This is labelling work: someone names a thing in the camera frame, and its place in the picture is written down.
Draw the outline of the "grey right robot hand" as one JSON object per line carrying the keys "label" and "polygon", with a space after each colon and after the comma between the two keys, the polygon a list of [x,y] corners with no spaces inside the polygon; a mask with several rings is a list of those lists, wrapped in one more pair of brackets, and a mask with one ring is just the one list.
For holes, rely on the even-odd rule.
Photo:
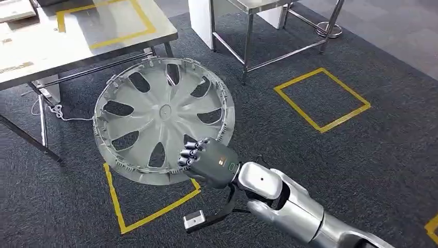
{"label": "grey right robot hand", "polygon": [[215,189],[232,183],[240,164],[235,151],[211,137],[187,142],[178,158],[179,168],[186,175]]}

